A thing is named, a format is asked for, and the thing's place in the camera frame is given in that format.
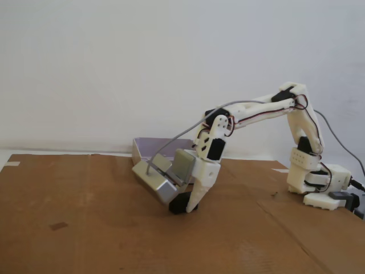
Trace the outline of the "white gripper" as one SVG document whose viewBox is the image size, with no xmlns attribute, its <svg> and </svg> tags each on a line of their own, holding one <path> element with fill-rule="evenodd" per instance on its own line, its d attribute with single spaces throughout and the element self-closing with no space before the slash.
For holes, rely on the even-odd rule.
<svg viewBox="0 0 365 274">
<path fill-rule="evenodd" d="M 194 179 L 193 189 L 186 207 L 186 212 L 191 213 L 205 194 L 215 184 L 221 165 L 216 162 L 195 158 L 192 177 Z"/>
</svg>

